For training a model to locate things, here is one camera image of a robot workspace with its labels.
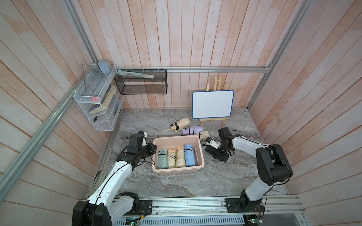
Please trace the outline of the black umbrella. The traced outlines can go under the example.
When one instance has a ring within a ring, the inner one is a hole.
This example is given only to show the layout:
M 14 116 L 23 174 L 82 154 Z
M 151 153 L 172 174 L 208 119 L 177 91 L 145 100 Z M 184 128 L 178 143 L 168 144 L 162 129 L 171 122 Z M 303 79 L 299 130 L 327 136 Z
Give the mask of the black umbrella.
M 209 154 L 211 154 L 214 159 L 219 159 L 219 151 L 218 151 L 218 149 L 216 149 L 216 148 L 214 148 L 212 146 L 207 146 L 205 148 L 205 151 L 208 152 Z

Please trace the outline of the pink plastic storage box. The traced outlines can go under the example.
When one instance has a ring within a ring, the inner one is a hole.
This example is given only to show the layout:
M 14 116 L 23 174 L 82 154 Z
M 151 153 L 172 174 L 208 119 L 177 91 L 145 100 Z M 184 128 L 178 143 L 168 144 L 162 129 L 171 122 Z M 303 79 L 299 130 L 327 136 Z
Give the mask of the pink plastic storage box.
M 195 136 L 158 137 L 152 170 L 160 175 L 193 173 L 205 166 L 200 139 Z

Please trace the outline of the mint umbrella front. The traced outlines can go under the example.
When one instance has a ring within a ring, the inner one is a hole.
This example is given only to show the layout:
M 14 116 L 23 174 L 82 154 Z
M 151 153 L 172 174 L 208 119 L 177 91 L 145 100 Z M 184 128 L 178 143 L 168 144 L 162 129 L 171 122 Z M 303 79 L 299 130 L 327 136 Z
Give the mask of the mint umbrella front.
M 168 150 L 167 149 L 162 149 L 158 152 L 158 160 L 157 160 L 157 164 L 158 164 L 158 169 L 167 169 L 168 168 Z

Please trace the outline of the beige umbrella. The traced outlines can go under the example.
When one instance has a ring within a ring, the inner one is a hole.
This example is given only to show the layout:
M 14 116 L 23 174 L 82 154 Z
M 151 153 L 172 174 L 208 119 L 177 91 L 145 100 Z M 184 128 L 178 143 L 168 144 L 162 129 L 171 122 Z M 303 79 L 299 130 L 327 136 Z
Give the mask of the beige umbrella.
M 186 167 L 185 147 L 180 145 L 176 148 L 176 168 Z
M 173 123 L 170 125 L 169 129 L 164 130 L 163 132 L 167 132 L 167 131 L 174 131 L 174 132 L 178 132 L 180 130 L 185 129 L 186 127 L 188 127 L 190 125 L 190 120 L 188 117 L 184 117 L 182 119 L 180 119 L 179 121 Z
M 167 152 L 168 168 L 173 169 L 176 165 L 176 150 L 169 149 Z
M 199 133 L 197 133 L 195 135 L 200 139 L 200 142 L 206 141 L 206 139 L 208 137 L 210 137 L 208 131 L 202 131 L 202 132 L 199 132 Z

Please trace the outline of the blue umbrella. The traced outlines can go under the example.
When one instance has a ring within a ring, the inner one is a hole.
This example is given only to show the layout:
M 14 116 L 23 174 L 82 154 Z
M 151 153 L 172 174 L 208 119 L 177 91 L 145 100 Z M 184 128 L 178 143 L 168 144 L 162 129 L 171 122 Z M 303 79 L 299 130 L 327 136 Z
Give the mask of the blue umbrella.
M 192 144 L 185 144 L 185 161 L 187 167 L 192 167 L 197 165 L 195 152 Z

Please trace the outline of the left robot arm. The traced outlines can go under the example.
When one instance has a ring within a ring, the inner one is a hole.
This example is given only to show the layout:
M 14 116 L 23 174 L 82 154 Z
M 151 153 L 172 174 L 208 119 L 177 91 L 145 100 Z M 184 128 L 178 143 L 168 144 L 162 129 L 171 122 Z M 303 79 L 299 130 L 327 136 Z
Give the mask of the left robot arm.
M 112 226 L 125 214 L 136 214 L 139 196 L 132 192 L 117 195 L 124 181 L 146 158 L 156 153 L 157 146 L 147 142 L 147 133 L 140 131 L 129 138 L 118 155 L 109 175 L 99 188 L 85 201 L 78 201 L 73 208 L 73 226 Z

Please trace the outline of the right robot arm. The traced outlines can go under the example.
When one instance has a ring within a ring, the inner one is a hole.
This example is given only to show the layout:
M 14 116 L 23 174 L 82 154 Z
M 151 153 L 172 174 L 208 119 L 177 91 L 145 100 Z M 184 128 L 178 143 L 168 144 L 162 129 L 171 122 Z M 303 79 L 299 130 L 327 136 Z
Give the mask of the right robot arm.
M 226 198 L 229 213 L 263 212 L 263 197 L 274 186 L 287 183 L 293 170 L 280 145 L 267 145 L 243 136 L 233 135 L 227 127 L 218 130 L 224 151 L 243 151 L 256 158 L 258 176 L 240 193 L 240 198 Z

